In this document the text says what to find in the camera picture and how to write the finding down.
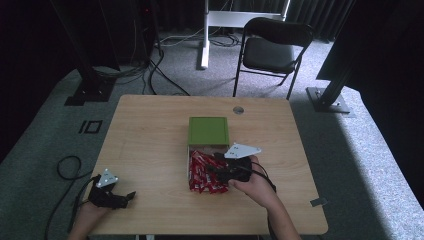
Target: white bracket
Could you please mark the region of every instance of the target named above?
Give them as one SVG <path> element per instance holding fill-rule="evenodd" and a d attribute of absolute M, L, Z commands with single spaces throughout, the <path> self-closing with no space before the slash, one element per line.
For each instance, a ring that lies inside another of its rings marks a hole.
<path fill-rule="evenodd" d="M 234 143 L 224 154 L 225 158 L 243 158 L 262 152 L 261 148 Z"/>
<path fill-rule="evenodd" d="M 118 182 L 118 178 L 106 168 L 96 186 L 101 188 L 116 182 Z"/>

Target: forearm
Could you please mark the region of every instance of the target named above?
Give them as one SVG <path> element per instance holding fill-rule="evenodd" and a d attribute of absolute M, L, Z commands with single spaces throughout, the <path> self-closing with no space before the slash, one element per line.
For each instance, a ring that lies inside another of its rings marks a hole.
<path fill-rule="evenodd" d="M 266 209 L 268 220 L 278 240 L 301 239 L 284 204 L 279 199 Z"/>

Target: wooden table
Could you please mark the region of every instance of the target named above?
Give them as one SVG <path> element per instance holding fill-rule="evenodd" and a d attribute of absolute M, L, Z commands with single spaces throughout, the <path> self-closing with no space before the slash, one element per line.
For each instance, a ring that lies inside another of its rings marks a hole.
<path fill-rule="evenodd" d="M 236 106 L 244 113 L 235 114 Z M 310 204 L 318 193 L 288 101 L 125 95 L 93 174 L 107 168 L 119 177 L 115 194 L 137 195 L 126 209 L 108 215 L 93 234 L 268 234 L 265 209 L 244 193 L 234 188 L 224 194 L 189 190 L 191 116 L 227 117 L 231 142 L 262 148 L 259 161 L 299 233 L 327 231 L 322 207 Z"/>

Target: green box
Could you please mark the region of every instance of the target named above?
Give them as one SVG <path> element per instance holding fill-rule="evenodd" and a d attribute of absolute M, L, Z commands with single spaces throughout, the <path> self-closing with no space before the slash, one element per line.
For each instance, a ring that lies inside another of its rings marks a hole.
<path fill-rule="evenodd" d="M 226 117 L 190 117 L 189 146 L 228 146 L 229 144 Z"/>

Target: gray carpet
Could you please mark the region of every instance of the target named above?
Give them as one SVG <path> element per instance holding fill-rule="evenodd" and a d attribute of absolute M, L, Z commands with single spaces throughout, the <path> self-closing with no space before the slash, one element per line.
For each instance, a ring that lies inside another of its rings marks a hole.
<path fill-rule="evenodd" d="M 200 42 L 163 46 L 160 69 L 195 96 L 231 96 L 239 47 L 211 45 L 209 68 L 199 70 Z M 306 87 L 326 87 L 316 75 L 331 44 L 312 43 L 305 54 L 290 103 L 324 206 L 329 231 L 322 239 L 424 239 L 424 212 L 408 187 L 383 137 L 358 92 L 345 88 L 342 96 L 353 114 L 318 113 Z M 157 50 L 153 61 L 159 59 Z M 109 102 L 64 107 L 80 81 L 77 71 L 56 86 L 19 142 L 0 165 L 0 239 L 42 239 L 51 211 L 70 181 L 56 166 L 65 156 L 82 160 L 81 174 L 90 171 L 100 152 L 119 97 L 152 94 L 148 71 L 118 80 Z M 289 82 L 242 74 L 238 96 L 285 98 Z M 182 92 L 159 74 L 152 85 L 157 94 Z M 98 133 L 80 131 L 84 121 L 102 121 Z M 75 162 L 61 167 L 71 176 Z M 51 221 L 49 239 L 65 239 L 71 204 L 88 179 L 78 180 Z M 318 236 L 302 236 L 319 239 Z M 133 236 L 95 236 L 93 239 L 134 239 Z"/>

